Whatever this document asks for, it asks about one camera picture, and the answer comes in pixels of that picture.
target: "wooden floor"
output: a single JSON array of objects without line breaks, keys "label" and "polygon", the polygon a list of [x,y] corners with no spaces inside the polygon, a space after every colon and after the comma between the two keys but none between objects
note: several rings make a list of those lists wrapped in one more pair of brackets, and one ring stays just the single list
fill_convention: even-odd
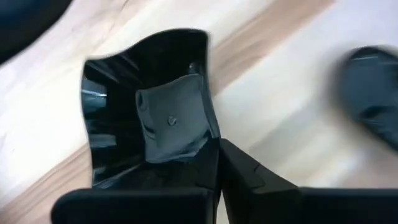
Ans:
[{"label": "wooden floor", "polygon": [[[396,0],[74,0],[0,67],[0,223],[50,223],[62,194],[90,186],[80,108],[86,58],[165,29],[211,35],[221,133],[277,174],[314,187],[398,187],[398,154],[333,101],[340,58],[398,46]],[[218,223],[227,223],[224,205]]]}]

